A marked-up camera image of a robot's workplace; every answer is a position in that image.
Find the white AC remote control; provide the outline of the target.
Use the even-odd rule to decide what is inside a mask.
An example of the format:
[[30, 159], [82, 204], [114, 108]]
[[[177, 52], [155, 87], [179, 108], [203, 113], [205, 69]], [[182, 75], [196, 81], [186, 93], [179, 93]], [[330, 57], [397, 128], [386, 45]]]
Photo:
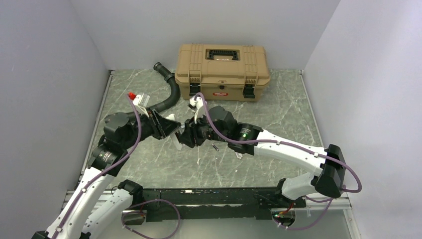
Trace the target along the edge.
[[[170, 114], [170, 115], [168, 115], [167, 117], [166, 117], [166, 119], [168, 119], [168, 120], [173, 120], [173, 121], [176, 121], [177, 120], [177, 118], [176, 118], [176, 115], [175, 114]], [[181, 132], [180, 131], [180, 129], [181, 129], [181, 127], [178, 127], [173, 133], [171, 133], [170, 134], [170, 138], [171, 138], [171, 141], [172, 141], [172, 143], [174, 144], [174, 146], [175, 146], [175, 148], [178, 150], [178, 151], [180, 151], [181, 149], [182, 149], [182, 147], [183, 147], [183, 144], [182, 143], [180, 143], [179, 142], [179, 139], [178, 139], [178, 135], [179, 135], [179, 133]]]

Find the white battery cover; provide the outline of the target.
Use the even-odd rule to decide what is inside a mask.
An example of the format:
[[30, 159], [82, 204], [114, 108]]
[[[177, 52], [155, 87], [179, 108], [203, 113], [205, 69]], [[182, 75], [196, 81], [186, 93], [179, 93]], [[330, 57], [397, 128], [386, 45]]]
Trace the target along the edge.
[[241, 153], [235, 152], [235, 155], [238, 159], [242, 159], [243, 155]]

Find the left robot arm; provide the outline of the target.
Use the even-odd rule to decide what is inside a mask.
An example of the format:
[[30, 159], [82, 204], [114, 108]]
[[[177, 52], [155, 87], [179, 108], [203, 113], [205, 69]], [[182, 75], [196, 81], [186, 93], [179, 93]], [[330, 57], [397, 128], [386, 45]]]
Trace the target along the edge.
[[33, 238], [96, 239], [124, 210], [142, 208], [147, 204], [144, 189], [131, 180], [120, 182], [99, 208], [94, 207], [141, 141], [150, 136], [164, 139], [180, 126], [174, 115], [164, 118], [151, 110], [145, 115], [107, 116], [104, 134], [70, 200], [55, 221], [46, 230], [35, 232]]

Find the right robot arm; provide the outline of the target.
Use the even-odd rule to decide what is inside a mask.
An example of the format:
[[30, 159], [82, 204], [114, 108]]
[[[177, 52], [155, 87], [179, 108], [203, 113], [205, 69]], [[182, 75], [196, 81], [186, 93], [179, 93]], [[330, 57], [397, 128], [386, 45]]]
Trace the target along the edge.
[[284, 139], [259, 126], [238, 122], [221, 106], [211, 108], [209, 116], [212, 122], [206, 116], [186, 120], [179, 142], [190, 148], [201, 146], [206, 140], [226, 142], [237, 153], [270, 156], [306, 171], [279, 181], [274, 193], [277, 205], [285, 207], [312, 193], [329, 198], [341, 196], [346, 168], [339, 146], [314, 147]]

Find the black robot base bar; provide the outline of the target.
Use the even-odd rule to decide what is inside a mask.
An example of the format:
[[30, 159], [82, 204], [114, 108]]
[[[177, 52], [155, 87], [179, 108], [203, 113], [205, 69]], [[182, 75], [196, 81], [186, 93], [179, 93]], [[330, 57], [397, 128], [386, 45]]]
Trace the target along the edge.
[[147, 222], [254, 218], [271, 219], [271, 213], [306, 207], [306, 201], [284, 199], [276, 187], [143, 189], [126, 209]]

